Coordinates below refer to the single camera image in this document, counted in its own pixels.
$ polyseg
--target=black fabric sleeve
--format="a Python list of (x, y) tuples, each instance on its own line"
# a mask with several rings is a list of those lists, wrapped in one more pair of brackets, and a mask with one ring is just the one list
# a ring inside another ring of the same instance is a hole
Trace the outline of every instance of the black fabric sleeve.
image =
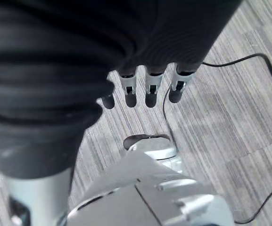
[(113, 69), (202, 63), (241, 0), (0, 0), (0, 170), (74, 167)]

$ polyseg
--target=black wire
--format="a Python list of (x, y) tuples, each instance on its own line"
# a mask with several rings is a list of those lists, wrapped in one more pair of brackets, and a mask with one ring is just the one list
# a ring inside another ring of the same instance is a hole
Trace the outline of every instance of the black wire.
[(245, 225), (245, 224), (248, 224), (250, 222), (252, 222), (253, 220), (255, 220), (255, 218), (260, 214), (260, 211), (263, 209), (263, 207), (265, 206), (265, 204), (269, 201), (269, 199), (272, 197), (272, 191), (271, 193), (267, 196), (267, 198), (265, 199), (265, 201), (262, 203), (262, 205), (257, 209), (257, 211), (253, 214), (252, 217), (246, 219), (246, 220), (243, 220), (243, 221), (237, 221), (237, 220), (234, 220), (234, 223), (235, 224), (239, 224), (239, 225)]
[[(225, 63), (225, 64), (221, 64), (221, 65), (214, 65), (214, 64), (209, 64), (209, 63), (206, 63), (206, 62), (203, 62), (202, 64), (203, 65), (206, 65), (206, 66), (210, 66), (210, 67), (225, 67), (225, 66), (229, 66), (229, 65), (233, 65), (233, 64), (236, 64), (236, 63), (239, 63), (241, 61), (244, 61), (244, 60), (247, 60), (247, 59), (250, 59), (250, 58), (253, 58), (253, 57), (262, 57), (269, 69), (269, 72), (270, 72), (270, 75), (272, 76), (272, 64), (268, 58), (268, 56), (264, 53), (255, 53), (255, 54), (252, 54), (252, 55), (249, 55), (249, 56), (246, 56), (246, 57), (243, 57), (241, 59), (238, 59), (238, 60), (235, 60), (235, 61), (232, 61), (232, 62), (228, 62), (228, 63)], [(173, 130), (168, 122), (168, 119), (167, 119), (167, 116), (165, 114), (165, 100), (166, 100), (166, 97), (168, 95), (168, 92), (170, 90), (170, 87), (171, 85), (169, 86), (165, 96), (164, 96), (164, 99), (163, 99), (163, 116), (165, 118), (165, 121), (166, 121), (166, 125), (168, 127), (168, 130), (169, 130), (169, 133), (170, 133), (170, 136), (172, 137), (172, 140), (173, 140), (173, 144), (175, 145), (176, 147), (176, 150), (178, 150), (178, 146), (177, 146), (177, 142), (176, 142), (176, 139), (174, 137), (174, 134), (173, 134)], [(257, 209), (257, 211), (248, 219), (246, 220), (243, 220), (243, 221), (238, 221), (238, 220), (234, 220), (234, 223), (235, 224), (239, 224), (239, 225), (245, 225), (245, 224), (248, 224), (250, 222), (252, 222), (253, 220), (255, 220), (257, 218), (257, 216), (260, 214), (261, 210), (264, 208), (265, 204), (269, 201), (269, 199), (272, 197), (272, 192), (267, 196), (267, 198), (265, 199), (265, 201), (262, 203), (262, 205)]]
[(169, 90), (170, 90), (170, 87), (171, 87), (171, 85), (168, 87), (168, 89), (167, 89), (167, 91), (166, 91), (166, 93), (165, 93), (165, 97), (164, 97), (164, 99), (163, 99), (163, 116), (164, 116), (164, 119), (165, 119), (165, 122), (166, 122), (166, 125), (167, 125), (167, 128), (168, 128), (168, 131), (169, 131), (169, 133), (170, 133), (170, 136), (172, 137), (173, 144), (174, 144), (174, 146), (175, 146), (175, 148), (176, 148), (176, 150), (177, 150), (177, 152), (178, 152), (179, 149), (178, 149), (177, 141), (176, 141), (176, 139), (175, 139), (175, 137), (174, 137), (173, 130), (172, 130), (172, 128), (170, 127), (170, 124), (169, 124), (169, 122), (168, 122), (167, 116), (166, 116), (166, 114), (165, 114), (165, 100), (166, 100), (166, 97), (167, 97), (168, 92), (169, 92)]
[(241, 61), (244, 61), (244, 60), (247, 60), (247, 59), (250, 59), (250, 58), (253, 58), (253, 57), (262, 57), (264, 59), (264, 61), (266, 62), (266, 65), (267, 65), (267, 67), (269, 69), (270, 75), (272, 76), (272, 64), (271, 64), (271, 61), (269, 60), (268, 56), (266, 54), (264, 54), (264, 53), (255, 53), (255, 54), (243, 57), (241, 59), (238, 59), (238, 60), (226, 63), (226, 64), (222, 64), (222, 65), (213, 65), (213, 64), (206, 63), (206, 62), (203, 62), (202, 64), (206, 65), (206, 66), (210, 66), (210, 67), (225, 67), (225, 66), (233, 65), (233, 64), (239, 63)]

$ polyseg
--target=silver metal part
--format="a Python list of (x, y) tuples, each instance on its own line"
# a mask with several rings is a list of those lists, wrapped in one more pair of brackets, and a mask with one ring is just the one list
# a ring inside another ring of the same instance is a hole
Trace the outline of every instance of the silver metal part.
[[(157, 94), (161, 86), (163, 74), (152, 76), (145, 70), (145, 89), (148, 94)], [(151, 93), (151, 86), (156, 86), (155, 92)]]
[(173, 143), (169, 139), (163, 137), (142, 139), (132, 145), (128, 152), (129, 151), (144, 152), (154, 160), (169, 159), (177, 155)]
[(210, 187), (131, 151), (95, 181), (68, 226), (233, 226), (226, 201)]
[(164, 137), (142, 139), (129, 148), (128, 152), (131, 151), (144, 152), (152, 159), (158, 160), (159, 163), (178, 173), (185, 171), (183, 161), (177, 154), (175, 146)]
[(176, 91), (178, 82), (181, 81), (183, 82), (183, 87), (180, 89), (180, 92), (183, 92), (185, 90), (186, 84), (192, 79), (192, 77), (195, 74), (191, 75), (179, 75), (177, 73), (177, 64), (174, 64), (174, 69), (173, 69), (173, 77), (172, 77), (172, 90)]
[[(6, 177), (9, 196), (28, 208), (31, 226), (62, 226), (66, 222), (71, 169), (38, 179)], [(11, 216), (13, 225), (29, 226), (23, 218)]]
[(94, 196), (94, 197), (91, 197), (90, 199), (87, 199), (87, 200), (85, 200), (85, 201), (79, 203), (74, 209), (72, 209), (72, 210), (70, 211), (70, 213), (68, 214), (67, 217), (70, 218), (71, 216), (73, 216), (74, 214), (76, 214), (80, 209), (86, 207), (87, 205), (91, 204), (91, 203), (94, 202), (94, 201), (97, 201), (98, 199), (103, 198), (104, 196), (110, 195), (110, 194), (112, 194), (112, 193), (118, 191), (119, 189), (120, 189), (120, 187), (117, 187), (117, 188), (115, 188), (115, 189), (112, 189), (112, 190), (107, 191), (107, 192), (103, 192), (103, 193), (101, 193), (101, 194), (98, 194), (98, 195), (96, 195), (96, 196)]
[(120, 82), (122, 85), (122, 88), (124, 90), (124, 94), (128, 95), (129, 93), (127, 92), (127, 87), (132, 88), (132, 94), (136, 94), (136, 87), (137, 87), (137, 77), (136, 74), (130, 78), (123, 78), (119, 76)]

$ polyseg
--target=robotic fingertip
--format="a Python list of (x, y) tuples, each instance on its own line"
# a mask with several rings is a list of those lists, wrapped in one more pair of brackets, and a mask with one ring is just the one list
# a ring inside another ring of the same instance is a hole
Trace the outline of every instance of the robotic fingertip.
[(183, 95), (183, 92), (179, 90), (174, 91), (170, 89), (168, 98), (170, 102), (176, 104), (181, 100), (182, 95)]
[(101, 98), (103, 105), (106, 109), (112, 109), (115, 106), (115, 100), (113, 94)]
[(148, 94), (145, 95), (145, 104), (147, 107), (152, 108), (156, 106), (157, 103), (157, 94)]
[(137, 104), (136, 94), (125, 95), (125, 102), (128, 107), (135, 107)]

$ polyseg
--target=gray carpet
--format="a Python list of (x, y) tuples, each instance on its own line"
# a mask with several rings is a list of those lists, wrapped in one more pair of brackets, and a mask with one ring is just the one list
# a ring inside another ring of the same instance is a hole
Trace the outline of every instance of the gray carpet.
[[(272, 0), (245, 1), (209, 52), (206, 62), (224, 63), (255, 52), (272, 60)], [(85, 132), (70, 207), (92, 180), (120, 160), (123, 140), (132, 134), (167, 132), (162, 98), (171, 80), (169, 65), (155, 108), (144, 103), (144, 69), (138, 69), (138, 104), (125, 105), (116, 74), (112, 110)], [(236, 219), (244, 219), (272, 190), (272, 78), (262, 59), (225, 68), (201, 66), (179, 104), (166, 113), (186, 162), (187, 173), (224, 195)], [(0, 225), (9, 225), (0, 175)], [(272, 225), (272, 199), (249, 225)]]

